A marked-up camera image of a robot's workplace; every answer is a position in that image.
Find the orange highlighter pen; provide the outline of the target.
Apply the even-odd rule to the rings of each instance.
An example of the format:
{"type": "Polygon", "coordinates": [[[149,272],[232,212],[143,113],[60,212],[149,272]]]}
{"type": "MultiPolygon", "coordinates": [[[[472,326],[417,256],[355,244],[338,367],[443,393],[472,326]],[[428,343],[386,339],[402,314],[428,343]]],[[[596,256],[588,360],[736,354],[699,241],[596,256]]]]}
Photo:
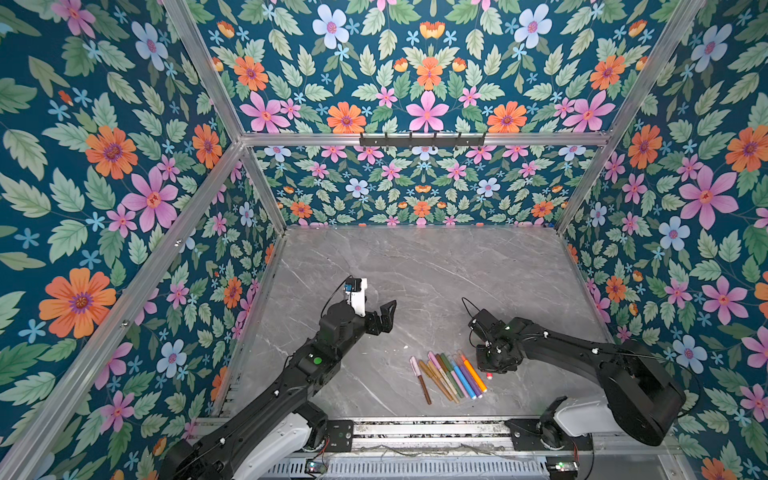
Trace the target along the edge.
{"type": "Polygon", "coordinates": [[[474,381],[477,383],[477,385],[481,388],[484,395],[487,392],[487,386],[469,361],[468,357],[461,350],[458,350],[456,355],[460,355],[463,358],[463,361],[465,362],[465,365],[467,366],[470,374],[474,378],[474,381]]]}

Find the purple highlighter pen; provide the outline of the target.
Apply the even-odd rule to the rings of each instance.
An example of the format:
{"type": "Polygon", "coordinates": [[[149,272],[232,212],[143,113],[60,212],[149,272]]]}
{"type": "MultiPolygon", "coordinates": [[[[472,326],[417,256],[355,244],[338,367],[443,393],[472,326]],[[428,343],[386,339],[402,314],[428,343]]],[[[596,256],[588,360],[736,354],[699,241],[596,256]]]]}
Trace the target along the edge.
{"type": "Polygon", "coordinates": [[[474,378],[472,377],[467,366],[465,365],[463,358],[460,355],[452,355],[450,359],[458,367],[459,371],[461,372],[462,378],[465,380],[465,384],[469,386],[468,392],[471,393],[471,396],[473,398],[481,398],[483,396],[483,392],[481,388],[477,385],[477,383],[474,381],[474,378]]]}

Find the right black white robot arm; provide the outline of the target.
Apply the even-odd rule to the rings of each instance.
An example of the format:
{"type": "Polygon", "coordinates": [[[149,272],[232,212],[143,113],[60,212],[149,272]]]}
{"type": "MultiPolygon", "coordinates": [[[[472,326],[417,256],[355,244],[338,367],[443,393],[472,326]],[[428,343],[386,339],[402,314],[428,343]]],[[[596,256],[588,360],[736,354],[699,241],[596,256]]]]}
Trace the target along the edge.
{"type": "Polygon", "coordinates": [[[504,323],[485,309],[469,328],[481,341],[475,347],[481,371],[504,374],[530,360],[586,378],[602,389],[619,430],[641,444],[661,445],[686,402],[679,382],[636,341],[584,340],[521,317],[504,323]]]}

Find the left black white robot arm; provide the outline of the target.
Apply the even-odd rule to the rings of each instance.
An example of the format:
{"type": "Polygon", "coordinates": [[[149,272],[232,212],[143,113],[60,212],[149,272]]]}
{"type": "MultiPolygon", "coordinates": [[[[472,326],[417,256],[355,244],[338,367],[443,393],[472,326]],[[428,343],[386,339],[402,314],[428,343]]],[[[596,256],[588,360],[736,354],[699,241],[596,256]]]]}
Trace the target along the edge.
{"type": "Polygon", "coordinates": [[[273,383],[214,432],[170,448],[160,479],[258,479],[304,447],[317,448],[328,416],[311,403],[364,335],[389,333],[397,302],[359,315],[347,302],[328,308],[319,330],[290,356],[273,383]]]}

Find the blue highlighter pen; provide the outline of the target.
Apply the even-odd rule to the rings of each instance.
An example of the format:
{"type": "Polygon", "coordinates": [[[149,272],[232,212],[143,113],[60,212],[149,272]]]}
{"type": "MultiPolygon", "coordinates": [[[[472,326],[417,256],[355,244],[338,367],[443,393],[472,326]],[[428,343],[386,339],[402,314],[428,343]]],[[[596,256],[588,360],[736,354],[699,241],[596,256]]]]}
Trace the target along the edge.
{"type": "Polygon", "coordinates": [[[477,398],[476,393],[474,392],[473,388],[470,386],[468,380],[466,379],[465,375],[459,368],[458,364],[448,355],[443,354],[443,357],[447,361],[447,363],[451,366],[453,369],[453,372],[456,374],[459,384],[464,388],[467,396],[471,398],[472,400],[475,400],[477,398]]]}

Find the brown pen pink cap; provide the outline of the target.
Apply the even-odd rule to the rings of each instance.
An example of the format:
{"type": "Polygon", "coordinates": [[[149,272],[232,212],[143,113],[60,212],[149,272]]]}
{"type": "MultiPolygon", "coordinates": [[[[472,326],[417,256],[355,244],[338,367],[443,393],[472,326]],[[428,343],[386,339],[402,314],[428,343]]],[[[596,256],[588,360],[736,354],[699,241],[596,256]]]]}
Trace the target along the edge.
{"type": "Polygon", "coordinates": [[[420,388],[421,388],[421,391],[423,393],[423,396],[424,396],[424,399],[425,399],[426,403],[428,405],[431,405],[432,404],[432,400],[431,400],[428,388],[426,386],[426,383],[424,381],[423,373],[421,371],[421,368],[419,366],[417,358],[415,356],[411,356],[409,358],[409,364],[410,364],[410,366],[412,368],[413,374],[415,375],[416,379],[419,382],[419,385],[420,385],[420,388]]]}

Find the pink pen green cap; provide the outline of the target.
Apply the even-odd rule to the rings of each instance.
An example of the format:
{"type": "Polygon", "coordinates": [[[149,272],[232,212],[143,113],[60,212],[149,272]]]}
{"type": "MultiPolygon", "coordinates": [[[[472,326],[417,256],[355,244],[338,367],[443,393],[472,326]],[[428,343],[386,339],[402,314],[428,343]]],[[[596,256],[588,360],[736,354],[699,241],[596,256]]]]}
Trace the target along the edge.
{"type": "Polygon", "coordinates": [[[461,381],[459,380],[458,376],[456,375],[456,372],[454,371],[451,363],[447,359],[447,357],[443,353],[439,353],[436,355],[438,361],[440,362],[443,370],[446,372],[446,375],[452,382],[452,385],[454,389],[457,392],[457,396],[459,398],[467,398],[468,394],[466,393],[466,390],[464,389],[464,386],[461,384],[461,381]]]}

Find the dark green pen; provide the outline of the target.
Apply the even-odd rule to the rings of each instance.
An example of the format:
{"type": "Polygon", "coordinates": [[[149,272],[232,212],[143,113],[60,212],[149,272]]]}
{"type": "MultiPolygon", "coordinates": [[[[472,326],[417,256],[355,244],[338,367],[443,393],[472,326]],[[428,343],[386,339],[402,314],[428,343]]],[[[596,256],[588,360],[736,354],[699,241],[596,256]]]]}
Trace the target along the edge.
{"type": "Polygon", "coordinates": [[[436,353],[435,358],[445,376],[447,384],[452,389],[454,395],[458,400],[462,400],[464,398],[464,394],[462,393],[462,391],[460,390],[460,387],[456,384],[456,381],[452,376],[453,371],[447,366],[447,363],[443,360],[440,353],[436,353]]]}

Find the brown pen tan cap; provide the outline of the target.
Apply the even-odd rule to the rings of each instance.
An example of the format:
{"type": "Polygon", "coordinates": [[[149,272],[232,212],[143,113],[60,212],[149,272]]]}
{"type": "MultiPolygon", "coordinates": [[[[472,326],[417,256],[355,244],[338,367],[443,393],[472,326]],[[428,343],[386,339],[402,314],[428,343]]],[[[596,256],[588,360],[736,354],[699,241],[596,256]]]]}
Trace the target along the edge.
{"type": "Polygon", "coordinates": [[[422,370],[422,372],[425,373],[435,383],[435,385],[441,391],[441,393],[449,401],[452,401],[453,398],[451,397],[450,392],[442,384],[440,378],[435,374],[435,372],[433,371],[431,365],[429,363],[424,362],[423,360],[418,360],[418,365],[419,365],[419,368],[422,370]]]}

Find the beige pen pink cap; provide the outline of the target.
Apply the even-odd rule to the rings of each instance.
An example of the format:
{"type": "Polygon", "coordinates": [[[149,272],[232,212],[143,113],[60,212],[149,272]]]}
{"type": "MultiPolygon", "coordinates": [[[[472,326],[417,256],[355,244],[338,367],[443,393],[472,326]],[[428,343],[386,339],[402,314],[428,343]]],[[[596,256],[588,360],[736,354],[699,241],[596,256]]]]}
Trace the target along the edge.
{"type": "Polygon", "coordinates": [[[455,389],[453,388],[451,381],[447,378],[446,373],[442,370],[437,357],[432,351],[428,352],[429,361],[432,364],[432,368],[436,373],[436,376],[438,379],[441,380],[442,384],[446,387],[451,399],[455,402],[459,402],[459,397],[457,396],[455,389]]]}

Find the tan brown pen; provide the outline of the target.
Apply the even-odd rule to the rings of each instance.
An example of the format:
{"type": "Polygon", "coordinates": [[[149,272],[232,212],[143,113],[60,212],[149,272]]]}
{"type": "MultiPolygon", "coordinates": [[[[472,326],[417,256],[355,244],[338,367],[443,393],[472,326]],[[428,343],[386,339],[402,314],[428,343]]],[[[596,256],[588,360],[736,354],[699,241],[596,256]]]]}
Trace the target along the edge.
{"type": "Polygon", "coordinates": [[[454,402],[455,398],[451,391],[444,384],[441,376],[436,372],[433,365],[429,361],[419,361],[420,367],[426,372],[429,378],[436,384],[440,391],[446,396],[446,398],[454,402]]]}

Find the right small circuit board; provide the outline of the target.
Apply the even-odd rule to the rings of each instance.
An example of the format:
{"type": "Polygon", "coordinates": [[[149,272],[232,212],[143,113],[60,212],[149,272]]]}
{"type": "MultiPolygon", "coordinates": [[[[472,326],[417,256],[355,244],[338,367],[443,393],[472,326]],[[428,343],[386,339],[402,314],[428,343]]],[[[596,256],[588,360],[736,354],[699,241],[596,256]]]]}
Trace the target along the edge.
{"type": "Polygon", "coordinates": [[[546,468],[550,480],[577,480],[579,463],[574,460],[547,459],[546,468]]]}

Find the small circuit board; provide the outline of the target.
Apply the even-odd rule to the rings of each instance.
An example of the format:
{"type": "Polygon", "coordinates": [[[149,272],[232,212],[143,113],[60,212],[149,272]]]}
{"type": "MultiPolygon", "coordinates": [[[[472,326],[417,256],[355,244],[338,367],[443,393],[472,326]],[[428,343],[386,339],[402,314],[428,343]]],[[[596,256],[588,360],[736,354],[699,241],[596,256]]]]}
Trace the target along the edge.
{"type": "Polygon", "coordinates": [[[305,473],[310,476],[321,476],[326,474],[328,466],[319,460],[308,460],[305,463],[305,473]]]}
{"type": "Polygon", "coordinates": [[[577,480],[579,463],[574,460],[547,459],[546,468],[550,480],[577,480]]]}

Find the left small circuit board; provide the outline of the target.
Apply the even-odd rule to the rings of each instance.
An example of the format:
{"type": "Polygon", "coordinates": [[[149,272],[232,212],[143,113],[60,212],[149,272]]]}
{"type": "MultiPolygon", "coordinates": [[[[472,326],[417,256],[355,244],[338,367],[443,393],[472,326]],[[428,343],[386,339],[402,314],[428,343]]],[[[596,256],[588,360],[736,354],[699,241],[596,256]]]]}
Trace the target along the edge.
{"type": "Polygon", "coordinates": [[[319,460],[308,460],[305,463],[305,473],[310,476],[321,476],[326,474],[328,466],[319,460]]]}

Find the black hook rack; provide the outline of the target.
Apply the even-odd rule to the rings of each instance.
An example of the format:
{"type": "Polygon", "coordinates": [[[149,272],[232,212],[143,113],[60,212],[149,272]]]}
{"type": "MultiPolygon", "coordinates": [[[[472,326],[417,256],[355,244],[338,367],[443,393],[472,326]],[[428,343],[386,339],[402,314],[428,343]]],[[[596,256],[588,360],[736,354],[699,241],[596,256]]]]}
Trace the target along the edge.
{"type": "Polygon", "coordinates": [[[453,149],[458,147],[483,146],[486,141],[485,134],[450,134],[450,133],[397,133],[397,134],[360,134],[360,146],[370,147],[437,147],[453,149]]]}

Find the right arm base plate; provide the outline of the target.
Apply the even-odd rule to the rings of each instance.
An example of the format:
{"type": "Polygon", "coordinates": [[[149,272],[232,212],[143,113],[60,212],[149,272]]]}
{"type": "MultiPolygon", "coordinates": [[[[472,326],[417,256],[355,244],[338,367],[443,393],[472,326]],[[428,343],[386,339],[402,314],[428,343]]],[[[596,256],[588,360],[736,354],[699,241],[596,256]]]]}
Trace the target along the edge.
{"type": "Polygon", "coordinates": [[[512,418],[506,420],[504,425],[509,429],[513,447],[517,451],[582,452],[591,451],[594,446],[589,436],[570,436],[554,420],[512,418]]]}

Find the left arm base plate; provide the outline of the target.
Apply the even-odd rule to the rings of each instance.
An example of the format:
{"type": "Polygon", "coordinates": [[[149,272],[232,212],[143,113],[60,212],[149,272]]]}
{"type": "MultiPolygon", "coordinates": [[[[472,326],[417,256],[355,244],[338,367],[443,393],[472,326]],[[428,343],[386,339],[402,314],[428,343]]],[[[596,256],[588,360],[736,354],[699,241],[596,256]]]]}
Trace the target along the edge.
{"type": "Polygon", "coordinates": [[[355,422],[352,420],[328,420],[315,431],[314,453],[347,453],[352,451],[355,422]]]}

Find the aluminium front rail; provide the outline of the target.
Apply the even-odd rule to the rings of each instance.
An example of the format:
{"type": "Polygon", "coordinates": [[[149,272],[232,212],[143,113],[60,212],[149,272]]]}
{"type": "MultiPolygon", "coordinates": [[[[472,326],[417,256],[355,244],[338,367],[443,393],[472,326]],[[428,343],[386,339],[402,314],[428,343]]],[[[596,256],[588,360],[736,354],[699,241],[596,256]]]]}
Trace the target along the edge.
{"type": "MultiPolygon", "coordinates": [[[[569,454],[578,451],[517,451],[505,416],[468,417],[358,417],[352,452],[386,451],[416,453],[478,450],[487,454],[569,454]]],[[[678,455],[683,452],[676,438],[668,436],[659,446],[642,444],[623,433],[588,434],[593,441],[591,451],[604,455],[678,455]]]]}

